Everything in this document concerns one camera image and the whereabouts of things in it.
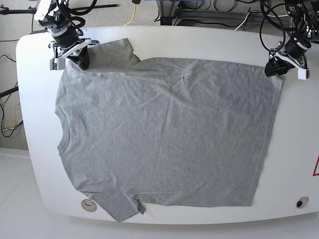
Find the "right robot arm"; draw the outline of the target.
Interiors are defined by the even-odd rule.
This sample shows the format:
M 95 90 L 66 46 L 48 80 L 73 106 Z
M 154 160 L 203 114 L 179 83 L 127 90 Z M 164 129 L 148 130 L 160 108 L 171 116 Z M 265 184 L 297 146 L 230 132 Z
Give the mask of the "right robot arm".
M 34 17 L 53 38 L 49 44 L 53 50 L 50 70 L 65 69 L 66 59 L 86 70 L 90 64 L 88 45 L 93 41 L 82 38 L 81 27 L 85 20 L 78 16 L 72 17 L 66 3 L 64 0 L 41 0 Z

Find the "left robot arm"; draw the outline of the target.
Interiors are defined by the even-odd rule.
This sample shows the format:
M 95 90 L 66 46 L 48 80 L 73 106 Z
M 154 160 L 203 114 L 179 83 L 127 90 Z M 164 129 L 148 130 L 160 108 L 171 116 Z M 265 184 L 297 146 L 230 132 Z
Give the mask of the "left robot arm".
M 287 15 L 292 18 L 293 26 L 285 27 L 275 8 L 284 6 Z M 268 77 L 284 75 L 290 69 L 296 68 L 298 79 L 306 80 L 310 69 L 306 52 L 312 43 L 319 42 L 319 2 L 317 0 L 285 0 L 270 7 L 264 0 L 260 1 L 263 20 L 260 25 L 259 37 L 262 46 L 269 53 L 269 61 L 265 66 Z M 283 33 L 283 40 L 275 48 L 268 48 L 262 39 L 262 27 L 267 21 Z

